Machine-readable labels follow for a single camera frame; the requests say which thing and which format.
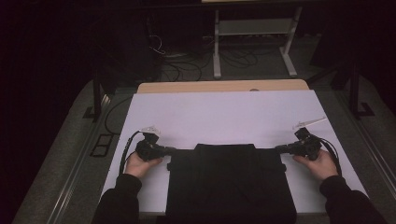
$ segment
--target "black sleeve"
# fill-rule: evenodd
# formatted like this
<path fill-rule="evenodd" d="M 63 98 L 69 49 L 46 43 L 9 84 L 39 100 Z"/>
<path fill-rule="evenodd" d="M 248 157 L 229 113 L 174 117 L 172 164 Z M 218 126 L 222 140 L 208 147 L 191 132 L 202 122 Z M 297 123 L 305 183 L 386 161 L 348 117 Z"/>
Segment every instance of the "black sleeve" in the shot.
<path fill-rule="evenodd" d="M 362 192 L 351 190 L 345 179 L 334 175 L 325 179 L 320 192 L 327 198 L 326 211 L 332 224 L 386 224 Z"/>
<path fill-rule="evenodd" d="M 139 202 L 136 198 L 142 183 L 133 175 L 120 175 L 116 187 L 102 196 L 92 223 L 135 224 L 139 220 Z"/>

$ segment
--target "black controller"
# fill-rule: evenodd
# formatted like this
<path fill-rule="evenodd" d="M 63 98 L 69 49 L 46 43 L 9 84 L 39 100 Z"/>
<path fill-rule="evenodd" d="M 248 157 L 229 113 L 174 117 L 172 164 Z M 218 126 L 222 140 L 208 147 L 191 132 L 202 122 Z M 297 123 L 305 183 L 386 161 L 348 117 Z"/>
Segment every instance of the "black controller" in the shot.
<path fill-rule="evenodd" d="M 143 133 L 145 139 L 136 144 L 137 155 L 143 161 L 151 161 L 164 156 L 171 156 L 177 150 L 174 147 L 163 147 L 157 145 L 159 137 L 155 133 Z"/>
<path fill-rule="evenodd" d="M 299 141 L 275 147 L 279 153 L 289 153 L 297 156 L 307 156 L 314 161 L 318 158 L 321 147 L 320 139 L 311 134 L 306 128 L 299 129 L 295 135 Z"/>

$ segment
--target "white stand leg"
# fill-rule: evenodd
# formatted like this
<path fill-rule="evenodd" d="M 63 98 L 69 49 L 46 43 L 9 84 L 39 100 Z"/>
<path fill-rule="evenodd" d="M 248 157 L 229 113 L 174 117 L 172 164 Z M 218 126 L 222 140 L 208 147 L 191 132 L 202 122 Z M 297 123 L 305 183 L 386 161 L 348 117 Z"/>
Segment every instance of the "white stand leg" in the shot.
<path fill-rule="evenodd" d="M 298 20 L 300 19 L 300 15 L 301 15 L 301 11 L 303 10 L 302 7 L 297 7 L 296 12 L 294 14 L 294 18 L 293 21 L 291 22 L 290 25 L 290 31 L 289 31 L 289 35 L 288 35 L 288 40 L 286 41 L 286 44 L 284 47 L 280 47 L 280 53 L 282 54 L 282 58 L 283 61 L 285 62 L 285 65 L 289 71 L 289 75 L 291 77 L 297 77 L 297 72 L 294 68 L 293 63 L 291 62 L 291 58 L 289 56 L 289 50 L 290 50 L 290 46 L 291 46 L 291 42 L 294 38 L 294 34 L 296 32 L 296 28 L 298 25 Z"/>
<path fill-rule="evenodd" d="M 220 57 L 219 57 L 219 11 L 216 10 L 215 18 L 215 52 L 213 53 L 213 76 L 214 79 L 221 79 Z"/>

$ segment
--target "hand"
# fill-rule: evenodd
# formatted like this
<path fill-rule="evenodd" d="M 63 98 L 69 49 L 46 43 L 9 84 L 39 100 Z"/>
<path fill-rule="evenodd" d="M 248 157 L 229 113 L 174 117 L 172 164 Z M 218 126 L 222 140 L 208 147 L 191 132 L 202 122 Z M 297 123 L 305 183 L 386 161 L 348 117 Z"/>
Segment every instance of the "hand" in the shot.
<path fill-rule="evenodd" d="M 126 162 L 125 174 L 134 175 L 137 178 L 142 178 L 148 172 L 149 168 L 160 164 L 163 159 L 155 159 L 151 161 L 143 161 L 136 152 L 132 153 Z"/>
<path fill-rule="evenodd" d="M 338 175 L 330 153 L 323 149 L 318 152 L 318 158 L 315 161 L 302 156 L 293 156 L 293 158 L 295 161 L 305 165 L 319 180 L 324 180 L 332 175 Z"/>

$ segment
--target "dark background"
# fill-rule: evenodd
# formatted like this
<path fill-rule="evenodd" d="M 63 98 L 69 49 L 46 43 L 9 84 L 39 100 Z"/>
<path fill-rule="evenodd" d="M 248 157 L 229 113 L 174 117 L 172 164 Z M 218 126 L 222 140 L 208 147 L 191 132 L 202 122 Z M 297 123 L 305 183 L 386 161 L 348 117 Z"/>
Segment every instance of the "dark background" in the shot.
<path fill-rule="evenodd" d="M 119 86 L 155 80 L 161 58 L 142 48 L 150 43 L 146 13 L 104 16 L 81 11 L 94 6 L 90 1 L 3 0 L 0 4 L 0 223 L 9 223 L 71 104 L 93 75 L 98 74 L 111 93 Z M 297 36 L 323 34 L 313 60 L 317 65 L 330 66 L 346 54 L 354 55 L 361 74 L 375 84 L 393 113 L 395 9 L 386 0 L 369 7 L 305 7 L 297 30 Z M 151 14 L 155 24 L 151 28 L 163 31 L 169 45 L 196 44 L 200 35 L 213 30 L 207 19 L 213 14 L 202 13 L 195 11 L 190 18 L 180 14 L 189 24 L 179 26 L 175 26 L 178 17 Z M 136 55 L 145 60 L 137 61 Z"/>

